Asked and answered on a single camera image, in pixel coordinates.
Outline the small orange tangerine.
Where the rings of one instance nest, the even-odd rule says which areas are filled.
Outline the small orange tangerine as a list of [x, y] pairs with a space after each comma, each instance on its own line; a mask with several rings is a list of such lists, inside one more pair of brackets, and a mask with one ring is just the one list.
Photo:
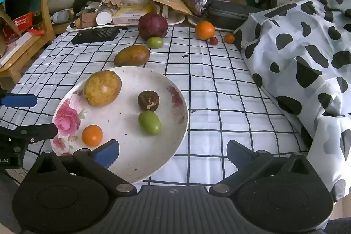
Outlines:
[[102, 129], [98, 125], [89, 125], [82, 132], [82, 141], [89, 147], [97, 147], [103, 138]]

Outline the green fruit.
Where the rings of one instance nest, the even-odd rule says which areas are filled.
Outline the green fruit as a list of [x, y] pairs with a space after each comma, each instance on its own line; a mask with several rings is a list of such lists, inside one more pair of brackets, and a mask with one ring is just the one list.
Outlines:
[[149, 48], [159, 49], [163, 46], [164, 41], [162, 38], [154, 36], [154, 37], [149, 38], [147, 40], [146, 44]]
[[153, 111], [143, 111], [138, 117], [139, 125], [149, 135], [158, 135], [161, 131], [161, 121]]

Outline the yellow potato-like fruit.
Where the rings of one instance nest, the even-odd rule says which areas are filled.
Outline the yellow potato-like fruit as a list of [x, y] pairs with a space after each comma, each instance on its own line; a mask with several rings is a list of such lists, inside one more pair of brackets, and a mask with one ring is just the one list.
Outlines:
[[118, 97], [121, 87], [121, 78], [115, 72], [99, 71], [86, 80], [83, 94], [90, 106], [104, 107]]

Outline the dark brown round fruit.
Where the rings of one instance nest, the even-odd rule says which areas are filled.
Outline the dark brown round fruit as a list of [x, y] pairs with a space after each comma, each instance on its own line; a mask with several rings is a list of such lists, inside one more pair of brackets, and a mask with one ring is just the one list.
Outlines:
[[160, 99], [156, 92], [145, 90], [138, 95], [137, 103], [143, 111], [156, 111], [158, 109]]

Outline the brown mango fruit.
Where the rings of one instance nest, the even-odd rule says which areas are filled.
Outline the brown mango fruit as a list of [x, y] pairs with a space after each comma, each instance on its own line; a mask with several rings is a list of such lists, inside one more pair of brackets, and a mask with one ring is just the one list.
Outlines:
[[148, 62], [150, 51], [143, 45], [132, 45], [119, 51], [114, 58], [116, 66], [141, 66]]

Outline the small red fruit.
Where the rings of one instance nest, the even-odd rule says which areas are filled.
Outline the small red fruit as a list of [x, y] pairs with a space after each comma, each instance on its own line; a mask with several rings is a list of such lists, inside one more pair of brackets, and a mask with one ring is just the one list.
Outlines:
[[210, 45], [215, 46], [215, 45], [218, 44], [218, 39], [217, 39], [216, 37], [211, 37], [211, 38], [209, 39], [209, 43], [210, 43]]

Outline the wooden chair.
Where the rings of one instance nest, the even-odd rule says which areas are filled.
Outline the wooden chair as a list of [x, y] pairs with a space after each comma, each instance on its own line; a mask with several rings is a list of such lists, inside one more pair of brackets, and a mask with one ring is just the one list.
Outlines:
[[44, 45], [51, 43], [55, 39], [55, 33], [52, 28], [48, 0], [40, 0], [40, 13], [42, 16], [42, 29], [39, 30], [41, 35], [31, 33], [31, 38], [25, 38], [25, 42], [1, 66], [1, 87], [12, 89], [22, 78], [21, 70], [31, 62], [32, 57], [37, 54]]

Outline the white floral plate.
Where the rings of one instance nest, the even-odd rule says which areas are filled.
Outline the white floral plate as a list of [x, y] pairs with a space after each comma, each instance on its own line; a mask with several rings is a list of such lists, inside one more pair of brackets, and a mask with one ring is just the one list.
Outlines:
[[[102, 143], [115, 139], [118, 159], [109, 170], [131, 184], [150, 177], [166, 164], [182, 144], [189, 121], [186, 101], [178, 87], [164, 75], [135, 66], [112, 68], [121, 78], [121, 92], [104, 107], [93, 107], [84, 98], [85, 81], [76, 84], [61, 100], [53, 123], [58, 128], [51, 145], [57, 155], [69, 155], [87, 145], [83, 130], [90, 125], [102, 129]], [[161, 123], [158, 135], [149, 135], [138, 123], [138, 95], [151, 90], [160, 103], [155, 114]]]

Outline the checkered tablecloth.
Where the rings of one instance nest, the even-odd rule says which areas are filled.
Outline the checkered tablecloth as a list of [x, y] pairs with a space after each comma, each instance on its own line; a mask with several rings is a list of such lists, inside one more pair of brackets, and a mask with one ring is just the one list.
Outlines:
[[[14, 87], [15, 93], [33, 94], [34, 107], [1, 107], [1, 125], [53, 123], [64, 96], [95, 72], [115, 68], [116, 54], [142, 45], [136, 28], [119, 32], [111, 41], [72, 44], [73, 34], [57, 37], [35, 60]], [[306, 153], [298, 131], [253, 82], [233, 45], [209, 45], [190, 27], [171, 27], [164, 45], [150, 51], [141, 68], [171, 80], [181, 91], [189, 121], [182, 144], [172, 158], [150, 177], [135, 184], [212, 185], [236, 171], [227, 157], [227, 144], [237, 141], [252, 151], [266, 150], [277, 157]], [[29, 145], [20, 180], [52, 140]]]

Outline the white cylinder bottle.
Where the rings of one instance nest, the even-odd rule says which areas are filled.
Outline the white cylinder bottle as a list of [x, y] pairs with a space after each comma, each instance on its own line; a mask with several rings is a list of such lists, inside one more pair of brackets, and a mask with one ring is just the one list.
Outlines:
[[96, 16], [97, 25], [107, 25], [113, 22], [113, 15], [117, 11], [112, 8], [105, 8], [103, 10], [99, 10]]

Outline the small orange kumquat right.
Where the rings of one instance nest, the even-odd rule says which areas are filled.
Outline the small orange kumquat right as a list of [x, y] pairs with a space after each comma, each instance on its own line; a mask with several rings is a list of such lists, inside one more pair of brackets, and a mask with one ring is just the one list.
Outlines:
[[233, 44], [235, 42], [235, 37], [233, 34], [226, 34], [224, 36], [224, 43], [227, 43], [227, 44]]

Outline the cow print cloth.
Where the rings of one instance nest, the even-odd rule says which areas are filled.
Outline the cow print cloth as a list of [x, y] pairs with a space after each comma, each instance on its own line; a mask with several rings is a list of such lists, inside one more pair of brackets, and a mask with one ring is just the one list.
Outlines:
[[292, 0], [234, 32], [256, 85], [300, 132], [335, 200], [350, 193], [350, 0]]

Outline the white oval tray right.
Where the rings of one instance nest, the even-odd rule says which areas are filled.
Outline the white oval tray right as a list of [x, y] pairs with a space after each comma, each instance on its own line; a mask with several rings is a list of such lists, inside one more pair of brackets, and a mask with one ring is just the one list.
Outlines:
[[[202, 21], [209, 22], [209, 20], [206, 17], [205, 18], [199, 18], [199, 17], [195, 17], [193, 15], [188, 15], [187, 16], [187, 21], [188, 21], [189, 24], [191, 24], [193, 26], [197, 26]], [[226, 32], [233, 32], [234, 31], [234, 30], [231, 30], [231, 29], [225, 29], [225, 28], [217, 27], [215, 25], [214, 25], [214, 27], [218, 31], [226, 31]]]

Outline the white oval tray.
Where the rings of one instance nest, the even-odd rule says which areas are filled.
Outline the white oval tray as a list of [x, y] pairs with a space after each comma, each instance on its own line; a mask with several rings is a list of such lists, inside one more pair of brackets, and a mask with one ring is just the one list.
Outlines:
[[[195, 17], [193, 15], [188, 15], [187, 16], [187, 21], [188, 21], [189, 24], [191, 24], [193, 26], [197, 26], [202, 21], [209, 22], [209, 20], [206, 17], [205, 18], [199, 18], [199, 17]], [[234, 31], [234, 30], [231, 30], [231, 29], [225, 29], [225, 28], [217, 27], [215, 25], [214, 25], [214, 27], [218, 31], [226, 31], [226, 32], [233, 32]]]
[[[174, 26], [174, 25], [178, 25], [178, 24], [183, 23], [185, 21], [185, 19], [186, 19], [186, 16], [184, 14], [178, 13], [176, 11], [171, 11], [169, 13], [167, 23], [169, 26]], [[66, 28], [66, 32], [73, 33], [73, 32], [79, 32], [79, 31], [85, 31], [85, 30], [91, 30], [91, 29], [104, 29], [104, 28], [110, 28], [110, 27], [135, 27], [135, 26], [138, 26], [138, 23], [97, 25], [94, 27], [86, 27], [86, 28], [82, 28], [82, 29], [78, 29], [78, 28], [74, 29], [74, 28], [68, 26]]]

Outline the large orange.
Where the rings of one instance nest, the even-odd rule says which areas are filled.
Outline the large orange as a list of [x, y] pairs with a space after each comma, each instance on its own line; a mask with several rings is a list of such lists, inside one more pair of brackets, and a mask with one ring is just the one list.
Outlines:
[[195, 35], [199, 40], [208, 40], [215, 35], [215, 27], [208, 21], [201, 21], [195, 27]]

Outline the yellow white box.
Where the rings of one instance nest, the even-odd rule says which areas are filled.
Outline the yellow white box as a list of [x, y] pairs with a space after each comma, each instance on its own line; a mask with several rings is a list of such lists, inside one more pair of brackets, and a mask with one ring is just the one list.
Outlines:
[[113, 24], [137, 24], [139, 19], [152, 12], [152, 6], [145, 4], [125, 5], [113, 15]]

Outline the dark grey zipper case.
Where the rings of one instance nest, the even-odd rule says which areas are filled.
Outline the dark grey zipper case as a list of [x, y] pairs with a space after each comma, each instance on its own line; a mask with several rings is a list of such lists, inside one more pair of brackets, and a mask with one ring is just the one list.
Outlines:
[[213, 1], [205, 12], [205, 17], [216, 28], [235, 30], [249, 17], [262, 9], [224, 1]]

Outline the white oval tray left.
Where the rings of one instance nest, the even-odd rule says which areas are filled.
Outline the white oval tray left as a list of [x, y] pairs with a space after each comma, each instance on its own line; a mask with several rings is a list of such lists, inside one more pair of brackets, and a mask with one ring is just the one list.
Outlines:
[[[183, 23], [185, 21], [185, 19], [186, 19], [186, 16], [184, 14], [178, 13], [176, 11], [171, 11], [169, 13], [167, 23], [169, 26], [174, 26], [174, 25], [178, 25], [178, 24]], [[85, 30], [91, 30], [91, 29], [104, 29], [104, 28], [110, 28], [110, 27], [135, 27], [135, 26], [138, 26], [138, 23], [97, 25], [94, 27], [86, 27], [86, 28], [82, 28], [82, 29], [78, 29], [78, 28], [74, 29], [74, 28], [68, 26], [66, 28], [66, 32], [73, 33], [73, 32], [79, 32], [79, 31], [85, 31]]]

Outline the brown paper envelope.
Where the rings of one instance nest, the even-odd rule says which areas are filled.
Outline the brown paper envelope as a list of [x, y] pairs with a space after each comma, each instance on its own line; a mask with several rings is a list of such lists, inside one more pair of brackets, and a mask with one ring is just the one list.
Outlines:
[[188, 6], [181, 0], [145, 0], [145, 1], [154, 1], [162, 5], [166, 5], [173, 10], [182, 13], [184, 15], [193, 15]]

